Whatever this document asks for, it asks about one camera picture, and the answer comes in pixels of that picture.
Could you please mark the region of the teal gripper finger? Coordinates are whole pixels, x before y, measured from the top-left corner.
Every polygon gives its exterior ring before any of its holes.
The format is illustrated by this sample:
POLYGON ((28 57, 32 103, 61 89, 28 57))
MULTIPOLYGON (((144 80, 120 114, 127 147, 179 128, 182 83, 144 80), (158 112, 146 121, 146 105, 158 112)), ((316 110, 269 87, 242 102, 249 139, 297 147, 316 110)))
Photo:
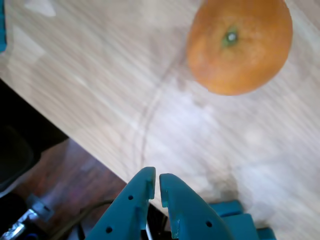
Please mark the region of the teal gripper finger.
POLYGON ((139 240, 155 197, 156 169, 141 169, 102 215, 87 240, 139 240))
POLYGON ((233 240, 222 218, 182 179, 159 176, 161 204, 168 210, 174 240, 233 240))

